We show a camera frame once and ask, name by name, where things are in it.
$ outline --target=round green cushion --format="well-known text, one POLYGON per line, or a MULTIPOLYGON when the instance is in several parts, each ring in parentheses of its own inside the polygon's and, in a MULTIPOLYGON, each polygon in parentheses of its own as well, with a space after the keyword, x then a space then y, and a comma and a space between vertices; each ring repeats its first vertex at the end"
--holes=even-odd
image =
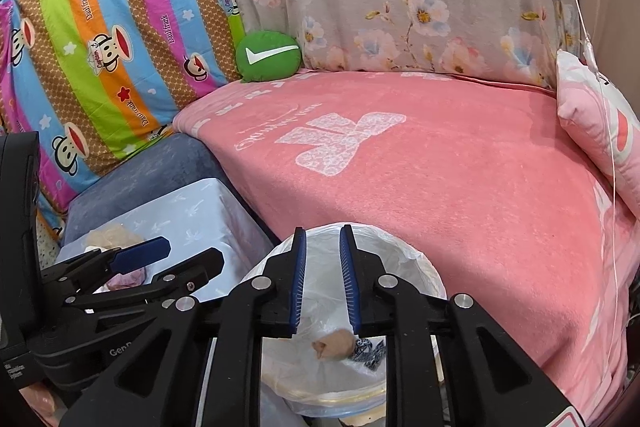
POLYGON ((236 64, 243 82, 267 82, 288 78, 296 74, 301 61, 302 53, 296 39, 279 32, 249 33, 240 41, 236 50, 236 64), (295 49, 282 51, 270 57, 263 53, 285 46, 295 46, 295 49))

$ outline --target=black device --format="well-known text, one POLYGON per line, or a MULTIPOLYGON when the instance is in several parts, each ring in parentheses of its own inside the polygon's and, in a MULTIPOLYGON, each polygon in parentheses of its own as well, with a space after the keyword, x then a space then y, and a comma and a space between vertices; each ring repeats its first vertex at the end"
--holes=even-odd
MULTIPOLYGON (((112 427, 115 417, 121 427, 257 427, 262 338, 291 338, 300 321, 305 231, 296 229, 290 251, 223 298, 200 303, 190 295, 222 272, 214 248, 148 285, 94 294, 114 273, 166 257, 168 241, 91 251, 40 274, 33 220, 37 135, 0 138, 0 151, 3 212, 20 216, 0 229, 0 287, 15 279, 11 288, 26 294, 3 293, 0 301, 7 369, 0 371, 0 412, 19 419, 20 427, 37 425, 17 389, 45 378, 70 407, 62 427, 112 427)), ((431 335, 443 362, 450 425, 584 425, 471 296, 422 295, 386 273, 375 253, 358 249, 349 225, 336 248, 354 333, 386 336, 390 427, 445 425, 431 335)))

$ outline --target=orange stripe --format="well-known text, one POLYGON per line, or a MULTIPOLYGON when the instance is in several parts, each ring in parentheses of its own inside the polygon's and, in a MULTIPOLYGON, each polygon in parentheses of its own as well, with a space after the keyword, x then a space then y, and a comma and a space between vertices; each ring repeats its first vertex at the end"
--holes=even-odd
MULTIPOLYGON (((97 35, 105 34, 111 35, 111 28, 107 28, 106 23, 104 22, 104 18, 102 13, 100 12, 100 5, 98 4, 98 0, 86 0, 91 8, 92 18, 87 20, 87 17, 82 9, 82 1, 81 0, 69 0, 71 4, 71 11, 74 15, 74 20, 76 21, 76 26, 78 27, 78 33, 82 42, 89 42, 95 39, 97 35)), ((142 97, 137 92, 136 87, 134 87, 131 79, 129 78, 129 74, 125 69, 122 60, 118 64, 116 70, 112 73, 106 70, 102 70, 100 72, 100 81, 102 86, 104 87, 107 95, 113 99, 114 105, 119 108, 120 112, 129 123, 132 132, 138 136, 143 137, 149 134, 151 129, 157 129, 160 127, 160 124, 156 120, 155 117, 151 114, 151 111, 143 102, 142 97), (129 89, 130 99, 125 102, 121 102, 118 93, 122 88, 129 89), (127 105, 127 102, 133 102, 136 105, 136 108, 140 113, 142 113, 146 119, 148 120, 147 125, 142 125, 142 121, 139 116, 136 115, 135 111, 127 105)))

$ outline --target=white plastic bag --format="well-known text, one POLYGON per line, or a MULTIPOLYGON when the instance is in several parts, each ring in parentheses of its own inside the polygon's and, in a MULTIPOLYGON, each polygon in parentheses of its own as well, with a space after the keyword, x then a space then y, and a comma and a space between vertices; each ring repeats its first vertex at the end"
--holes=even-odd
MULTIPOLYGON (((340 417, 384 403, 386 363, 375 371, 353 360, 318 360, 312 342, 345 328, 352 330, 340 267, 339 234, 347 223, 306 232, 305 285, 298 333, 291 339, 264 339, 262 381, 289 401, 298 414, 340 417)), ((426 295, 446 298, 442 280, 424 254, 401 239, 369 225, 351 223, 361 250, 376 253, 388 273, 413 284, 426 295)), ((289 251, 293 236, 276 247, 244 280, 260 275, 268 258, 289 251)), ((383 337, 371 339, 375 348, 383 337)), ((433 349, 437 345, 433 340, 433 349)))

